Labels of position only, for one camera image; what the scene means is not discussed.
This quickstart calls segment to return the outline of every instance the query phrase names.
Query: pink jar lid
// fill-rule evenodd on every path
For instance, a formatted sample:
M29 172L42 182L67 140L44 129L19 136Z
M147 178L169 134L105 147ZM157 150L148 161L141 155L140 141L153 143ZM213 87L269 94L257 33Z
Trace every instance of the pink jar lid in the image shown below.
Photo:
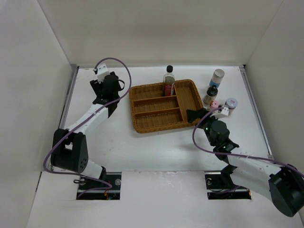
M218 101L211 101L210 102L210 107L212 107L212 108L218 108L219 107L219 102Z

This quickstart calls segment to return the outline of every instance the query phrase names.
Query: black bottle cap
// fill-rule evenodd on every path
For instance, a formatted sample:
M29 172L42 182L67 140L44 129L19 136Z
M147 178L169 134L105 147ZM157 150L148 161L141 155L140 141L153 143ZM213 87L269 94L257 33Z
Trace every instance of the black bottle cap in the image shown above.
M167 66L167 72L172 73L172 71L173 71L173 67L171 65L168 65Z
M216 96L218 94L218 89L216 85L212 85L211 87L209 87L209 89L207 90L207 94L209 96Z

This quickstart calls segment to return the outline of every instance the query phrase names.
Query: white table surface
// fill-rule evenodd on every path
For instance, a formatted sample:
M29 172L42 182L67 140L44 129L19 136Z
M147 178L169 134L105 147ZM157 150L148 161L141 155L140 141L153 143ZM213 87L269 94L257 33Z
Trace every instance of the white table surface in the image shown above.
M192 79L203 96L216 68L179 66L173 72L177 80ZM226 75L217 100L224 102L233 96L239 101L233 114L224 118L230 138L248 152L266 157L266 144L239 68L224 66L222 69ZM114 70L127 81L123 68ZM137 67L130 71L136 86L161 81L165 67ZM89 81L94 78L91 70L79 70L66 127L90 107L95 95ZM220 170L226 164L214 155L199 151L192 143L192 130L193 127L189 127L139 134L133 129L126 97L110 119L87 137L90 159L108 171L123 171L121 199L75 200L75 176L43 172L27 228L303 227L299 214L288 218L272 202L254 192L252 200L208 200L202 170ZM198 130L197 133L198 142L212 149L204 132Z
M219 66L176 66L176 80L191 79L204 96L212 74ZM230 117L224 118L230 138L242 149L266 157L267 147L253 112L239 67L220 67L225 77L219 86L217 100L224 103L235 97L239 105ZM124 68L114 68L126 83ZM132 67L132 86L158 83L166 72L163 67ZM95 79L91 69L80 69L76 79L65 127L78 120L91 106L95 94L89 84ZM210 171L221 170L226 164L214 155L198 150L191 139L193 127L154 133L137 133L132 125L129 97L118 104L112 116L87 135L89 157L105 166L107 171ZM197 142L210 150L203 130L196 132Z
M120 200L75 200L75 177L43 173L27 228L303 228L264 197L208 200L203 171L123 172Z

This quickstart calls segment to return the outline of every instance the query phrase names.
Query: bottle cap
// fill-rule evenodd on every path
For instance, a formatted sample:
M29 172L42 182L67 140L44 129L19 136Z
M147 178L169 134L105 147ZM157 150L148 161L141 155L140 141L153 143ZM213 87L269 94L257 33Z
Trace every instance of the bottle cap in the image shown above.
M209 89L207 90L207 94L209 96L216 96L218 94L218 89L216 85L212 85L211 87L209 87Z
M226 100L226 105L228 105L228 108L236 108L238 105L238 100L233 97L229 97Z
M173 67L171 65L168 65L167 66L167 72L172 73L172 71L173 71Z
M216 69L213 73L215 77L221 78L225 76L225 72L222 69Z

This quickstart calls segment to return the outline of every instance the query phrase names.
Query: small bottle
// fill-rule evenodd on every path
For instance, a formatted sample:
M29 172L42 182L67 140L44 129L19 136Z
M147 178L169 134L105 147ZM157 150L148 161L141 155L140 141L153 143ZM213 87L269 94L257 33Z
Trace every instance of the small bottle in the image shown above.
M173 67L171 65L167 66L167 73L163 77L163 95L172 96L174 93L174 82L175 77L172 74Z
M210 102L209 108L207 109L208 111L211 111L213 109L216 109L219 107L219 102L216 100L213 100Z
M206 95L203 98L203 102L209 106L210 102L215 100L217 94L218 94L218 89L216 85L209 87L206 92Z
M231 113L233 112L233 110L235 110L237 105L238 105L238 100L233 97L229 97L226 100L225 106L229 109L229 115L231 115Z
M217 88L219 87L219 84L223 80L223 77L225 75L225 72L222 69L216 69L213 73L213 76L210 80L209 86L216 85Z

